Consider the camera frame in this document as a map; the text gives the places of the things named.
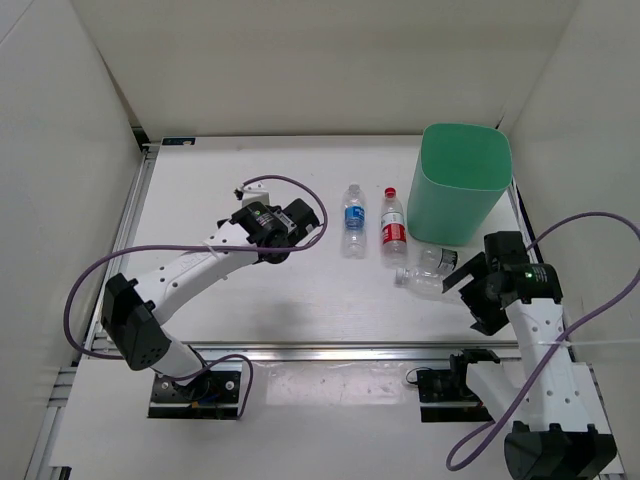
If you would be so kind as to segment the clear crushed plastic bottle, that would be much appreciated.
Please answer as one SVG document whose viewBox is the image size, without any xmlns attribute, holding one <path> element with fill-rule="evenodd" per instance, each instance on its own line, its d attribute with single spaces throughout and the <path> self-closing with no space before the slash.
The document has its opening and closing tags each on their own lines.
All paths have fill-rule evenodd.
<svg viewBox="0 0 640 480">
<path fill-rule="evenodd" d="M 456 270 L 458 261 L 459 254 L 455 250 L 424 247 L 414 266 L 396 269 L 394 286 L 418 298 L 450 302 L 443 293 L 443 282 Z"/>
</svg>

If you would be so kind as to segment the red label water bottle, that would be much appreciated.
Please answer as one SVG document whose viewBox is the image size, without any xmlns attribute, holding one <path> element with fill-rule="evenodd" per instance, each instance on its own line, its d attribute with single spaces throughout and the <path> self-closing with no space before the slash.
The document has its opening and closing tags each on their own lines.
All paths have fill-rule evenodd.
<svg viewBox="0 0 640 480">
<path fill-rule="evenodd" d="M 396 189 L 387 187 L 380 216 L 381 254 L 389 268 L 403 266 L 408 255 L 405 216 Z"/>
</svg>

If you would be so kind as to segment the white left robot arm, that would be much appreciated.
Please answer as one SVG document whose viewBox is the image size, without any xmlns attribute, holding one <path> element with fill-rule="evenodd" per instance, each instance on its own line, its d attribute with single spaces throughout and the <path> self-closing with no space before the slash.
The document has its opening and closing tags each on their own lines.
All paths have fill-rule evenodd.
<svg viewBox="0 0 640 480">
<path fill-rule="evenodd" d="M 206 395 L 210 377 L 203 361 L 163 325 L 191 299 L 243 267 L 278 264 L 320 221 L 301 199 L 286 208 L 252 202 L 218 225 L 202 251 L 184 253 L 137 279 L 111 277 L 101 323 L 129 368 L 171 378 L 188 400 Z"/>
</svg>

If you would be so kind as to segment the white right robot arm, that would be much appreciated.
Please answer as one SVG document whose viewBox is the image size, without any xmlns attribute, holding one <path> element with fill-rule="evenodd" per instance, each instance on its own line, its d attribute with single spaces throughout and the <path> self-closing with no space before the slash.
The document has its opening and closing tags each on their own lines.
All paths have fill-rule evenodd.
<svg viewBox="0 0 640 480">
<path fill-rule="evenodd" d="M 495 427 L 507 428 L 504 457 L 514 479 L 594 479 L 616 457 L 610 433 L 597 429 L 584 406 L 564 332 L 563 292 L 553 266 L 530 260 L 521 233 L 484 238 L 484 250 L 443 282 L 449 290 L 466 276 L 459 293 L 490 336 L 513 328 L 525 384 L 517 388 L 490 353 L 453 370 L 449 387 L 460 399 L 478 397 Z"/>
</svg>

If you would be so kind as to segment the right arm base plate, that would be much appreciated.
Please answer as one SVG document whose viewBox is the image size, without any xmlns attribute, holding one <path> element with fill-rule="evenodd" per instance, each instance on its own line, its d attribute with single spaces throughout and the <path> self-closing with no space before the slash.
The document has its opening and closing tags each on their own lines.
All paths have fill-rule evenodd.
<svg viewBox="0 0 640 480">
<path fill-rule="evenodd" d="M 466 384 L 470 364 L 499 364 L 499 357 L 486 349 L 463 349 L 449 356 L 447 368 L 417 367 L 405 375 L 418 388 L 422 423 L 487 423 L 491 415 L 480 398 Z"/>
</svg>

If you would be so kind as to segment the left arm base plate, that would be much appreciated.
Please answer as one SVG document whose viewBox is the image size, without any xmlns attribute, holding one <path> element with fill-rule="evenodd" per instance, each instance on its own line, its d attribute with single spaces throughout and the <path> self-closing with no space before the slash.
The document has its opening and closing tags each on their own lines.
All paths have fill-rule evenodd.
<svg viewBox="0 0 640 480">
<path fill-rule="evenodd" d="M 240 361 L 214 366 L 204 378 L 180 386 L 154 377 L 147 417 L 150 419 L 237 420 L 243 367 Z"/>
</svg>

